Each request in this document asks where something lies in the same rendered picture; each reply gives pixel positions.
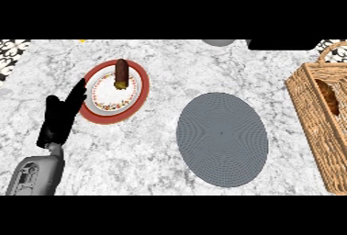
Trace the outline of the red round placemat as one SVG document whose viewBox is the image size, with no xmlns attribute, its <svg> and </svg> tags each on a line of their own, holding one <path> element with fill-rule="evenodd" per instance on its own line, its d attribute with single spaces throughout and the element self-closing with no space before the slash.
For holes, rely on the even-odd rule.
<svg viewBox="0 0 347 235">
<path fill-rule="evenodd" d="M 138 63 L 127 61 L 129 86 L 116 87 L 117 60 L 101 63 L 86 74 L 88 99 L 80 114 L 96 124 L 114 124 L 139 111 L 150 93 L 150 78 Z"/>
</svg>

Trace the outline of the grey oval placemat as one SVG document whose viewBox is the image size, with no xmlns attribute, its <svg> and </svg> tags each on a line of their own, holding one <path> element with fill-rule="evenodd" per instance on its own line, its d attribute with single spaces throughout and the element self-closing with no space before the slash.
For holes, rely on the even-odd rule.
<svg viewBox="0 0 347 235">
<path fill-rule="evenodd" d="M 260 116 L 234 95 L 207 93 L 184 108 L 176 141 L 195 175 L 212 185 L 238 187 L 262 172 L 269 139 Z"/>
</svg>

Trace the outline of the brown corn cob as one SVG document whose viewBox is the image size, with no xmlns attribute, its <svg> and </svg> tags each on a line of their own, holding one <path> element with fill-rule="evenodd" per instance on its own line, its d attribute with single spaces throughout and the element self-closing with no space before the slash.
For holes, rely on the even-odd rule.
<svg viewBox="0 0 347 235">
<path fill-rule="evenodd" d="M 123 90 L 129 87 L 129 64 L 125 59 L 117 61 L 114 85 L 119 90 Z"/>
</svg>

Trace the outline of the grey round object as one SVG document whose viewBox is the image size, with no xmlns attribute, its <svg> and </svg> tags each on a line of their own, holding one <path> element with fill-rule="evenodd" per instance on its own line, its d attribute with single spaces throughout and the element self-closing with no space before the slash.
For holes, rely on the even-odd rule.
<svg viewBox="0 0 347 235">
<path fill-rule="evenodd" d="M 203 39 L 203 42 L 215 47 L 225 47 L 234 43 L 235 39 Z"/>
</svg>

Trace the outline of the wicker basket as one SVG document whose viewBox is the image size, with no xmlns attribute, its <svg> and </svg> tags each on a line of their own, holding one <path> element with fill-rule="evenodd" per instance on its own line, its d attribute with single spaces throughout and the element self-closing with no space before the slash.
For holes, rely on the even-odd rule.
<svg viewBox="0 0 347 235">
<path fill-rule="evenodd" d="M 347 62 L 328 62 L 334 50 L 347 50 L 347 41 L 324 48 L 316 62 L 306 62 L 285 81 L 306 139 L 322 175 L 325 189 L 347 195 Z M 331 112 L 316 83 L 333 88 L 339 115 Z"/>
</svg>

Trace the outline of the white floral rimmed plate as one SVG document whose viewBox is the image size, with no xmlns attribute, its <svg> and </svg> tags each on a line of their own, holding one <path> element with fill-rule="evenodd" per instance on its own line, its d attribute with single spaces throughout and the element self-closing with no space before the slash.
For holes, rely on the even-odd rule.
<svg viewBox="0 0 347 235">
<path fill-rule="evenodd" d="M 129 87 L 116 88 L 116 66 L 101 69 L 88 81 L 86 106 L 101 116 L 122 114 L 136 103 L 141 96 L 141 74 L 129 68 Z"/>
</svg>

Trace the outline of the brown croissant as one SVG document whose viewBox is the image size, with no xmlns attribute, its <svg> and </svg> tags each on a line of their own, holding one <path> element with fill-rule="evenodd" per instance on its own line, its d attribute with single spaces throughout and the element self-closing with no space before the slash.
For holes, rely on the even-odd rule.
<svg viewBox="0 0 347 235">
<path fill-rule="evenodd" d="M 333 87 L 322 80 L 316 80 L 316 83 L 321 88 L 324 100 L 330 106 L 330 110 L 333 114 L 337 116 L 339 115 L 339 100 L 336 97 L 336 92 L 333 90 Z"/>
</svg>

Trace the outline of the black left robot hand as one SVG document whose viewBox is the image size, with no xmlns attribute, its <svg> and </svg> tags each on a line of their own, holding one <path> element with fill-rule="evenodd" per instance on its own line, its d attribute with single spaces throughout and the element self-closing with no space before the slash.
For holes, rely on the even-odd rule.
<svg viewBox="0 0 347 235">
<path fill-rule="evenodd" d="M 68 139 L 74 118 L 80 111 L 86 95 L 86 79 L 82 78 L 64 101 L 55 95 L 46 97 L 45 121 L 37 146 L 46 148 L 51 143 L 63 145 Z"/>
</svg>

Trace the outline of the black appliance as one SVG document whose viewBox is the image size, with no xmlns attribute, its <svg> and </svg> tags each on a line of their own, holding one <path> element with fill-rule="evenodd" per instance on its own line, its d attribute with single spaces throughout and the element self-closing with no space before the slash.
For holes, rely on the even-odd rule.
<svg viewBox="0 0 347 235">
<path fill-rule="evenodd" d="M 250 50 L 312 50 L 318 44 L 318 39 L 249 39 Z"/>
</svg>

